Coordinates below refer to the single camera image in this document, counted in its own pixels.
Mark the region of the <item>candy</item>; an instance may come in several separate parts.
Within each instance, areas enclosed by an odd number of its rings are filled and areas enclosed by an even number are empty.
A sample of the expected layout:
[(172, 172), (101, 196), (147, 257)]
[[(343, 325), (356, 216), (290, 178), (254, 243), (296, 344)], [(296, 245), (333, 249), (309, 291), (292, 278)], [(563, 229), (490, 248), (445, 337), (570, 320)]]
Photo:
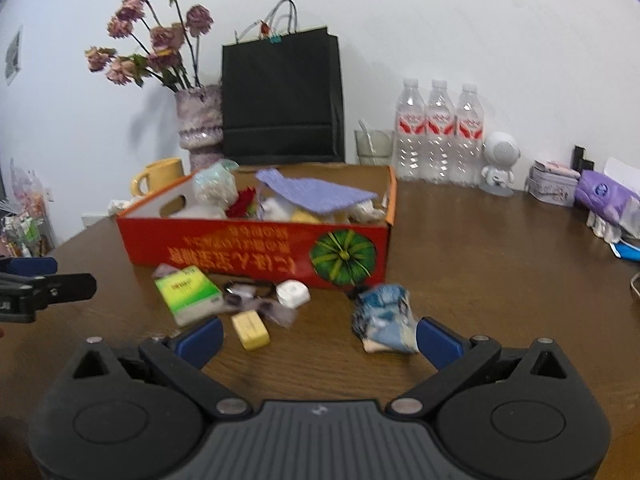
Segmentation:
[(246, 299), (224, 293), (224, 305), (229, 312), (240, 313), (254, 310), (263, 320), (278, 324), (281, 327), (291, 327), (297, 318), (295, 309), (283, 307), (275, 296), (271, 298)]

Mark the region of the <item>dried pink roses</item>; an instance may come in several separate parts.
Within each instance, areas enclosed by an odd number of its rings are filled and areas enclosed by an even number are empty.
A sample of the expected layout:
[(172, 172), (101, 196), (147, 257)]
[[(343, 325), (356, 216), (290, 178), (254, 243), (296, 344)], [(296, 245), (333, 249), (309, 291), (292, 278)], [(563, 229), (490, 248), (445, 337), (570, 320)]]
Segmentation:
[(201, 88), (201, 40), (214, 26), (206, 6), (182, 10), (179, 0), (122, 0), (106, 24), (107, 36), (130, 39), (130, 54), (111, 47), (85, 50), (91, 73), (102, 73), (116, 86), (141, 88), (154, 79), (172, 92)]

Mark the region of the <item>red artificial flower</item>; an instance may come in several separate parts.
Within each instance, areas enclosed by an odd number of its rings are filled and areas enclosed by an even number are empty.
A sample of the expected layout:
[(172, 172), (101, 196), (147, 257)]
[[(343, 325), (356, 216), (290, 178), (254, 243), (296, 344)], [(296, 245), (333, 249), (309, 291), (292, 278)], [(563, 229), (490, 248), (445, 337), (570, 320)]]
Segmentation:
[(246, 219), (255, 212), (256, 188), (243, 188), (238, 198), (226, 210), (228, 219)]

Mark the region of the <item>purple tissue pack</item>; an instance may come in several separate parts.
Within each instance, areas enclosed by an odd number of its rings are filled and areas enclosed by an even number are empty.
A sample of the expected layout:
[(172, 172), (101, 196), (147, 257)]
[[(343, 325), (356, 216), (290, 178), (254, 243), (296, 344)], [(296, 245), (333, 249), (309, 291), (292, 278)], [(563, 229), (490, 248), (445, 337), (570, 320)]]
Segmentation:
[(611, 226), (639, 237), (639, 195), (626, 186), (600, 172), (584, 170), (575, 200)]

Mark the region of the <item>red cardboard box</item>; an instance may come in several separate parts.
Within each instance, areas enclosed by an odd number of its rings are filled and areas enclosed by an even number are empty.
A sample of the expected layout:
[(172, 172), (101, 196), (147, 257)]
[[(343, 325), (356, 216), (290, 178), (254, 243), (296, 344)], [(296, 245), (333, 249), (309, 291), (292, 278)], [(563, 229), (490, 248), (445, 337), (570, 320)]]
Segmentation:
[(288, 178), (316, 178), (373, 193), (378, 222), (295, 223), (254, 219), (181, 218), (196, 204), (192, 179), (183, 177), (117, 215), (130, 261), (197, 266), (216, 274), (309, 287), (351, 288), (384, 281), (397, 181), (390, 166), (297, 164)]

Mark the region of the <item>white plush toy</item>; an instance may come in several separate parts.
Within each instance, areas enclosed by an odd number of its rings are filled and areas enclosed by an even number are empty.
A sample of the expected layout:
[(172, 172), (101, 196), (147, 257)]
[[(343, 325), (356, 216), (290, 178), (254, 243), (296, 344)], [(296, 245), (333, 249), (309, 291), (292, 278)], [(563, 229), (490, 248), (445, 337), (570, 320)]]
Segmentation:
[(282, 197), (269, 197), (260, 205), (262, 220), (308, 224), (368, 224), (385, 219), (385, 211), (375, 208), (370, 200), (333, 214), (314, 214)]

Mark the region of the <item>purple ceramic vase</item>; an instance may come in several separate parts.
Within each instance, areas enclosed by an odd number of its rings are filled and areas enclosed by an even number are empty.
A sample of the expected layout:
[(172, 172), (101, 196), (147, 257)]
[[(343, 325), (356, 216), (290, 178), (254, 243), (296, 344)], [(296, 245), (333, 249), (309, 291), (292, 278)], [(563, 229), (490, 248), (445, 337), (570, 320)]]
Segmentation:
[(180, 148), (189, 152), (192, 172), (224, 157), (220, 84), (180, 90), (175, 94)]

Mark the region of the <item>green tissue pack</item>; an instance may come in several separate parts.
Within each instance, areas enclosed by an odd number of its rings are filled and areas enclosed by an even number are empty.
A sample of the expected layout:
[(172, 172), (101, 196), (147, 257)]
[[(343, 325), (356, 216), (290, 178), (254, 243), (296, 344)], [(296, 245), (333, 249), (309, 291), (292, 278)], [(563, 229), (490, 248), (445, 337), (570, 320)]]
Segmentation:
[(155, 281), (179, 327), (186, 327), (220, 312), (221, 290), (197, 267), (188, 266)]

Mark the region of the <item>glass cup with spoon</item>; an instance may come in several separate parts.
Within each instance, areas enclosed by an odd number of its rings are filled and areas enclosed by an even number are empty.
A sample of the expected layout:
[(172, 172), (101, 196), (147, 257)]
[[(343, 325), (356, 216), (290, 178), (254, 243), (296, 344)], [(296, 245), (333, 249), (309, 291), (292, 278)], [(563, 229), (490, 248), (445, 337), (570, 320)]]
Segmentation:
[(390, 166), (394, 154), (393, 130), (369, 127), (363, 119), (358, 120), (354, 131), (358, 162), (362, 166)]

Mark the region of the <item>clear plastic bottle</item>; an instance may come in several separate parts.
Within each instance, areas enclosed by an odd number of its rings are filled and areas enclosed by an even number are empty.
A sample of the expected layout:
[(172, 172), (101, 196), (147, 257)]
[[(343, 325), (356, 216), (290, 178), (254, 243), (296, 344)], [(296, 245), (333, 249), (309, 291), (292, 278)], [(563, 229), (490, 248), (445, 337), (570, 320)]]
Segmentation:
[(228, 209), (239, 197), (233, 174), (238, 168), (233, 160), (219, 159), (194, 174), (192, 181), (196, 201), (201, 205)]

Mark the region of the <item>white astronaut figure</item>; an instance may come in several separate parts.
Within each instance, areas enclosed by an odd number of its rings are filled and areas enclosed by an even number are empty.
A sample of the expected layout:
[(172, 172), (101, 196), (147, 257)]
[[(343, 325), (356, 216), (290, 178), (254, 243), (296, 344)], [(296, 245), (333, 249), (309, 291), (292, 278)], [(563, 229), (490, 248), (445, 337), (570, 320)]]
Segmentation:
[(514, 182), (513, 167), (521, 157), (513, 136), (505, 132), (493, 132), (483, 144), (486, 165), (480, 172), (480, 188), (491, 195), (511, 197)]

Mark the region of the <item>water bottle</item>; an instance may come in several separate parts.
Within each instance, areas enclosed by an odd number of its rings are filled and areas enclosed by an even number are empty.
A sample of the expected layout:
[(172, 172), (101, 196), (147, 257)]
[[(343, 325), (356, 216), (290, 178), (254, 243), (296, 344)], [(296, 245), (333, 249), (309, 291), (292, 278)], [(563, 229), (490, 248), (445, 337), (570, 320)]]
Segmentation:
[(420, 178), (425, 127), (425, 102), (420, 92), (419, 81), (405, 79), (395, 116), (395, 169), (399, 180)]
[(433, 183), (448, 180), (450, 166), (450, 139), (454, 134), (456, 115), (452, 105), (448, 84), (434, 79), (425, 109), (427, 126), (427, 165), (425, 179)]
[(475, 84), (464, 84), (456, 109), (452, 180), (462, 186), (477, 186), (482, 164), (485, 112)]

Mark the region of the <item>purple cloth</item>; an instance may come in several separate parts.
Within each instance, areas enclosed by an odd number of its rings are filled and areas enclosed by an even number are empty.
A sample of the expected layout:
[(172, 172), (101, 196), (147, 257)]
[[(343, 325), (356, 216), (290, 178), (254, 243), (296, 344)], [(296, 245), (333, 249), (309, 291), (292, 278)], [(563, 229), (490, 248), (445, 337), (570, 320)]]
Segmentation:
[(261, 184), (288, 202), (319, 216), (348, 209), (374, 200), (378, 194), (314, 178), (287, 178), (274, 168), (261, 169), (255, 174)]

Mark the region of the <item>yellow eraser block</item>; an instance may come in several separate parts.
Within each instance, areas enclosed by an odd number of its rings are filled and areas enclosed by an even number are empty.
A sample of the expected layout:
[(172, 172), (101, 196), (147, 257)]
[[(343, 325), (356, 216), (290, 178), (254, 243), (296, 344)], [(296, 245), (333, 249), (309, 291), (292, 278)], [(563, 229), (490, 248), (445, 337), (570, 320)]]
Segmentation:
[(231, 323), (245, 350), (252, 351), (270, 344), (268, 330), (256, 311), (250, 310), (232, 315)]

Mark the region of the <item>blue patterned sock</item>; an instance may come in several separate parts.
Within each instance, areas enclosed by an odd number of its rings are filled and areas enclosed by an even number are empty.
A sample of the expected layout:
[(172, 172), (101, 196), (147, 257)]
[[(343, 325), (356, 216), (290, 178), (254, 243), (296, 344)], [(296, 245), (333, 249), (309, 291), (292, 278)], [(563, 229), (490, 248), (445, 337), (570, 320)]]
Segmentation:
[(367, 353), (415, 354), (417, 325), (409, 292), (401, 285), (374, 286), (355, 297), (352, 332)]

